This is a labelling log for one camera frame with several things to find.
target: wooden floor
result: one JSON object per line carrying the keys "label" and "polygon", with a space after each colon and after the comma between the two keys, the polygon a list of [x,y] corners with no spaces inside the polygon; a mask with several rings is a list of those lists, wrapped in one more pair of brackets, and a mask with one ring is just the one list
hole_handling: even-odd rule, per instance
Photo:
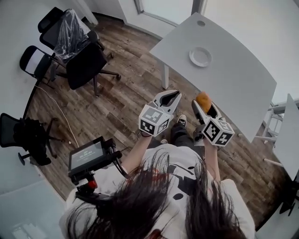
{"label": "wooden floor", "polygon": [[[79,145],[101,135],[105,139],[113,137],[119,150],[128,147],[124,151],[127,154],[136,142],[138,115],[144,104],[163,91],[157,63],[149,54],[159,40],[105,17],[99,18],[95,30],[106,47],[105,53],[112,51],[115,56],[104,69],[119,72],[121,80],[98,75],[98,98],[93,94],[92,81],[75,91],[69,88],[66,79],[60,77],[52,83],[55,90],[45,85],[40,87],[61,106]],[[170,71],[169,85],[169,89],[180,90],[183,94],[176,115],[184,113],[187,116],[187,130],[192,133],[197,122],[191,101],[199,91],[173,71]],[[58,157],[52,159],[52,164],[40,169],[66,199],[74,188],[67,176],[69,152],[76,147],[67,122],[55,102],[40,89],[33,96],[27,116],[42,122],[49,122],[52,117],[59,119],[51,134],[65,139],[65,143],[51,143]],[[158,138],[167,138],[169,130]],[[256,226],[273,208],[285,181],[285,173],[280,167],[263,162],[265,157],[276,160],[271,152],[272,147],[271,143],[264,145],[261,140],[249,144],[244,138],[235,136],[227,147],[218,152],[222,179],[235,181]]]}

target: transparent plastic wrap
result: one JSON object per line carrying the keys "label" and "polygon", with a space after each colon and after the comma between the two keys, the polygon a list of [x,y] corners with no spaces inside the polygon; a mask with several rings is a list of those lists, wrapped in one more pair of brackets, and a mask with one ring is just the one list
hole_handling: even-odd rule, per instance
{"label": "transparent plastic wrap", "polygon": [[62,16],[54,52],[63,63],[68,63],[76,54],[89,44],[87,33],[90,29],[78,18],[73,9],[68,9]]}

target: monitor screen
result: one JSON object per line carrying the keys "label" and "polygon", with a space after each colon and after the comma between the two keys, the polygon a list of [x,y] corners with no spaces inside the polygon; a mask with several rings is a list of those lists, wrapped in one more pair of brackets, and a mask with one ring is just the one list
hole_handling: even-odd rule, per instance
{"label": "monitor screen", "polygon": [[104,154],[101,141],[88,146],[71,156],[71,170]]}

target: black graphic print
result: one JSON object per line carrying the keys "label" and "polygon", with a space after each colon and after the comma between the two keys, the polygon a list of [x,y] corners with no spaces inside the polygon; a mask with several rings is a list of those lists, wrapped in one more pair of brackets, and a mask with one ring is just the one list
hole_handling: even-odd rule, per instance
{"label": "black graphic print", "polygon": [[[189,170],[186,170],[185,168],[177,165],[177,164],[170,164],[167,168],[167,173],[173,175],[174,177],[176,177],[178,179],[178,189],[180,189],[182,192],[184,192],[187,195],[191,195],[194,187],[195,187],[195,183],[196,180],[195,179],[191,179],[188,178],[186,176],[179,176],[179,175],[175,175],[174,174],[174,170],[179,167],[183,170],[185,170],[186,172],[188,172],[190,175],[194,175],[194,173],[192,173]],[[174,200],[180,200],[182,199],[184,196],[181,193],[177,193],[176,195],[173,196]]]}

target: sneaker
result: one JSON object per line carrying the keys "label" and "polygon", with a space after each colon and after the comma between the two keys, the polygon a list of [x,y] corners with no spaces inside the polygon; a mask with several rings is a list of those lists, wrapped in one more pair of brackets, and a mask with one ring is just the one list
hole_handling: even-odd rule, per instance
{"label": "sneaker", "polygon": [[168,144],[168,141],[166,139],[161,140],[161,144]]}
{"label": "sneaker", "polygon": [[184,127],[186,127],[187,123],[187,117],[184,114],[181,114],[180,117],[178,118],[177,123],[182,124]]}

